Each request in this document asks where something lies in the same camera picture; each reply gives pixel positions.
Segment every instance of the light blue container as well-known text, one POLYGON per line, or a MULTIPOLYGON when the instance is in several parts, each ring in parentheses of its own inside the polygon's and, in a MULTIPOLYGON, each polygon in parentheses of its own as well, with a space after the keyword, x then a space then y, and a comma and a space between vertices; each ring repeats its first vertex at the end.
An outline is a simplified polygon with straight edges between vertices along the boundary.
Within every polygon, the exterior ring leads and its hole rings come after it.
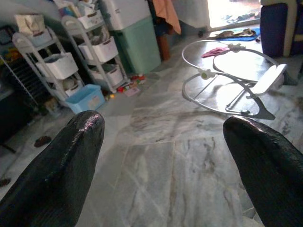
POLYGON ((86 110, 96 110, 105 103, 99 85, 87 84, 65 100, 71 110, 77 114, 86 110))

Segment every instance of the white plastic shelf unit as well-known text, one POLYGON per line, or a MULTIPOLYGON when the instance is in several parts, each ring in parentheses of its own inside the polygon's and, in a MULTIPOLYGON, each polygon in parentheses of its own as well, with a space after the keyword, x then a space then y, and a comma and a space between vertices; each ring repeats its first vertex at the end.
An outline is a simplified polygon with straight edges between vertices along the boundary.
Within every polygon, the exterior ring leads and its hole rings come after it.
POLYGON ((114 59, 116 61, 116 64, 119 65, 119 67, 121 69, 123 80, 120 83, 112 86, 111 83, 110 83, 109 78, 107 77, 107 74, 104 72, 104 69, 102 68, 102 65, 105 62, 100 62, 99 61, 99 58, 98 58, 98 56, 97 56, 97 54, 96 54, 96 52, 95 52, 95 50, 94 50, 94 48, 91 44, 88 33, 92 32, 95 29, 100 29, 101 30, 102 26, 106 26, 104 20, 102 20, 100 23, 98 23, 98 24, 96 24, 96 25, 94 25, 94 26, 92 26, 88 29, 85 29, 83 24, 77 18, 72 17, 72 16, 64 16, 62 18, 62 25, 65 28, 75 51, 79 55, 79 58, 81 59, 84 68, 86 69, 88 75, 90 76, 91 80, 95 84, 98 84, 98 82, 96 81, 94 76, 91 74, 90 69, 89 69, 89 65, 90 66, 96 66, 97 70, 99 71, 101 76, 106 81, 109 90, 113 93, 116 93, 116 90, 117 90, 118 87, 122 86, 125 83, 130 82, 130 79, 127 77, 127 74, 125 73, 125 70, 124 70, 123 65, 121 63, 119 55, 116 55, 114 57, 114 59), (92 56, 93 60, 87 60, 87 59, 84 58, 84 56, 82 55, 82 53, 81 53, 80 49, 78 48, 78 45, 75 41, 75 36, 77 38, 79 38, 79 36, 81 36, 81 38, 84 41, 85 45, 87 46, 89 52, 91 53, 91 56, 92 56))
MULTIPOLYGON (((42 43, 39 46, 36 46, 32 43, 32 41, 24 34, 16 32, 13 35, 13 43, 16 46, 16 48, 19 50, 20 54, 23 56, 23 58, 27 61, 27 63, 30 65, 32 70, 35 72, 35 74, 38 76, 38 78, 41 80, 42 84, 46 87, 48 92, 59 99, 60 104, 67 106, 66 103, 63 101, 66 98, 68 98, 68 95, 66 91, 63 88, 63 82, 62 80, 59 80, 56 78, 56 76, 52 73, 52 71, 49 69, 49 67, 46 65, 43 57, 39 53, 40 50, 45 49, 45 52, 48 56, 52 55, 52 52, 50 51, 49 47, 53 44, 57 46, 60 53, 66 53, 64 50, 62 44, 60 43, 58 37, 53 32, 53 30, 49 27, 46 28, 48 32, 50 33, 51 40, 46 41, 45 43, 42 43), (44 69, 43 73, 38 70, 36 67, 36 63, 40 63, 42 68, 44 69)), ((82 85, 84 85, 80 75, 78 72, 74 73, 71 76, 75 76, 77 81, 80 81, 82 85)))

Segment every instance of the orange towel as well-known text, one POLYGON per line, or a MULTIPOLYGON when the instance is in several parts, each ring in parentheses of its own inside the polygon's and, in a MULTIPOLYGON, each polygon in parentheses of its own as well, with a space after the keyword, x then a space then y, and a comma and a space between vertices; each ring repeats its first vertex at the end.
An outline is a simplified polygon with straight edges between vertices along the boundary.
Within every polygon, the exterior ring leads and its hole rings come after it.
POLYGON ((164 18, 167 23, 172 25, 174 30, 181 34, 178 16, 171 0, 152 0, 158 17, 164 18))

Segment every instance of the marble floor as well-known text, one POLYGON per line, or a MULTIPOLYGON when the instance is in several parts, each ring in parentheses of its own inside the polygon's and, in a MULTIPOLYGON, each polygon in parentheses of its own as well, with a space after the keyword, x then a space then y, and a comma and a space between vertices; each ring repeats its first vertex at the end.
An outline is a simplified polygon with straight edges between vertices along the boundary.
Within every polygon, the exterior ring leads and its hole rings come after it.
MULTIPOLYGON (((104 144, 77 227, 263 226, 223 138, 223 122, 228 117, 200 108, 181 95, 183 81, 197 72, 183 62, 180 53, 194 40, 197 37, 180 40, 171 59, 147 75, 141 93, 118 94, 98 109, 106 121, 104 144)), ((245 44, 260 48, 254 41, 245 44)), ((204 51, 196 46, 188 58, 206 66, 210 60, 200 58, 204 51)), ((225 56, 219 63, 245 76, 259 75, 267 66, 255 56, 254 60, 240 53, 236 57, 225 56)), ((302 56, 280 59, 290 62, 294 78, 302 60, 302 56)), ((202 80, 192 86, 193 92, 200 85, 202 80)), ((276 119, 261 121, 303 150, 303 79, 297 86, 269 92, 262 101, 276 119)), ((58 119, 47 116, 13 137, 8 144, 18 153, 4 175, 14 182, 43 149, 33 147, 35 139, 54 137, 72 116, 63 109, 58 119)), ((0 188, 0 198, 10 186, 0 188)))

